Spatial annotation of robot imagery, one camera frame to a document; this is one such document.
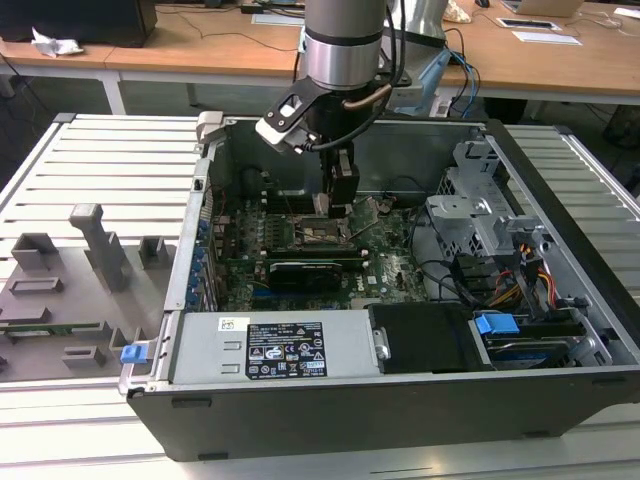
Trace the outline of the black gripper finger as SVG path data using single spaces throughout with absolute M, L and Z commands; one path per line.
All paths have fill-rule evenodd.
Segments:
M 333 186 L 333 164 L 334 151 L 325 150 L 320 153 L 321 170 L 322 170 L 322 190 L 325 194 L 330 195 Z
M 329 217 L 343 218 L 355 199 L 360 172 L 355 163 L 354 145 L 346 144 L 331 152 Z

